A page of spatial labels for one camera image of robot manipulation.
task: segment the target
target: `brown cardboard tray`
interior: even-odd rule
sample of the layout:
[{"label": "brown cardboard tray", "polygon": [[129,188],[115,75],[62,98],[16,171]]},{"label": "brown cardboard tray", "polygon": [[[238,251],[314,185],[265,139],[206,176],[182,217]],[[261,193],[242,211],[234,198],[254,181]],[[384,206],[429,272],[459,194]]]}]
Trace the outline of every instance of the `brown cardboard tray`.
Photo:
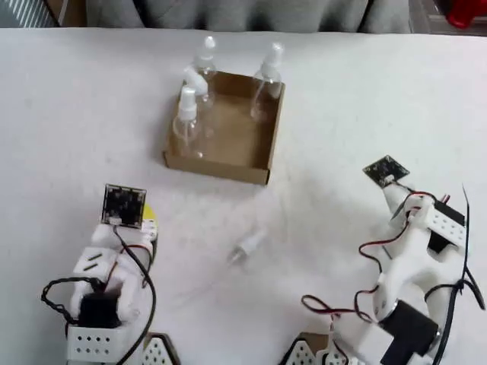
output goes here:
[{"label": "brown cardboard tray", "polygon": [[[215,104],[209,118],[215,133],[205,140],[203,158],[182,156],[172,125],[167,133],[163,158],[174,170],[267,185],[272,166],[285,86],[277,100],[266,101],[266,121],[250,116],[253,79],[217,72],[214,78]],[[173,116],[176,116],[177,105]]]}]

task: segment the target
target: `black circuit board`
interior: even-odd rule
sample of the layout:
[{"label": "black circuit board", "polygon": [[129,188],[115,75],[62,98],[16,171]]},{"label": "black circuit board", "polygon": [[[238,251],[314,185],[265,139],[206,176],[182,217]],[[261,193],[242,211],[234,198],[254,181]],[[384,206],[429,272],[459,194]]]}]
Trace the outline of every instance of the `black circuit board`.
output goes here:
[{"label": "black circuit board", "polygon": [[386,180],[390,175],[394,176],[393,181],[409,175],[409,171],[389,155],[365,167],[363,171],[381,188],[385,188],[392,182]]},{"label": "black circuit board", "polygon": [[122,227],[142,228],[146,194],[142,189],[106,184],[101,223],[110,224],[110,218],[119,218]]}]

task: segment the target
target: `bottle cap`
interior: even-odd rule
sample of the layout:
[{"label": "bottle cap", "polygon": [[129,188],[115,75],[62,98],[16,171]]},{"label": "bottle cap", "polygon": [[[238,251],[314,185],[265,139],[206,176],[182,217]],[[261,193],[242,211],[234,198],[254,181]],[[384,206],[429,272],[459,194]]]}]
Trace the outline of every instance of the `bottle cap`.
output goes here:
[{"label": "bottle cap", "polygon": [[213,60],[213,56],[215,55],[215,49],[215,38],[213,38],[212,36],[207,36],[205,38],[205,42],[203,42],[202,46],[198,49],[198,52],[196,53],[195,64],[199,65]]},{"label": "bottle cap", "polygon": [[195,89],[183,86],[177,116],[181,120],[190,121],[196,118]]},{"label": "bottle cap", "polygon": [[271,49],[267,53],[260,71],[264,76],[272,77],[278,72],[277,68],[281,65],[282,54],[284,53],[284,46],[281,43],[273,43]]},{"label": "bottle cap", "polygon": [[188,66],[184,69],[184,81],[189,87],[195,89],[197,96],[208,94],[208,82],[201,76],[194,67]]}]

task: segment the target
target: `white table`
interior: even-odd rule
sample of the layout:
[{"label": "white table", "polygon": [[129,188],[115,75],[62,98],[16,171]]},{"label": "white table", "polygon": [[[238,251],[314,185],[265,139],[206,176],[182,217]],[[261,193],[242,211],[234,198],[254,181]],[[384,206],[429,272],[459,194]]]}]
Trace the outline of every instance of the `white table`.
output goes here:
[{"label": "white table", "polygon": [[[69,275],[89,244],[104,183],[148,190],[161,224],[152,329],[171,336],[185,365],[277,363],[299,331],[324,327],[301,295],[351,306],[374,283],[377,269],[357,248],[388,212],[361,168],[385,154],[461,211],[466,185],[469,266],[487,294],[486,39],[218,34],[218,68],[245,75],[271,41],[286,46],[285,102],[262,188],[161,164],[181,70],[204,35],[0,30],[0,362],[65,359],[64,322],[40,291]],[[222,271],[253,227],[272,239],[244,267]],[[52,294],[70,295],[70,286]],[[483,362],[486,327],[473,296],[460,297],[460,338],[444,364]]]}]

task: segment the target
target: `red object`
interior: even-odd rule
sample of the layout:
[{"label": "red object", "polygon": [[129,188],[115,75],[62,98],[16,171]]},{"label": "red object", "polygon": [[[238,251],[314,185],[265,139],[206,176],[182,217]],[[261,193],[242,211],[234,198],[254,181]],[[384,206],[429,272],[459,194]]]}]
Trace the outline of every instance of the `red object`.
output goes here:
[{"label": "red object", "polygon": [[487,13],[487,0],[455,0],[448,22],[457,28],[468,28],[474,17]]}]

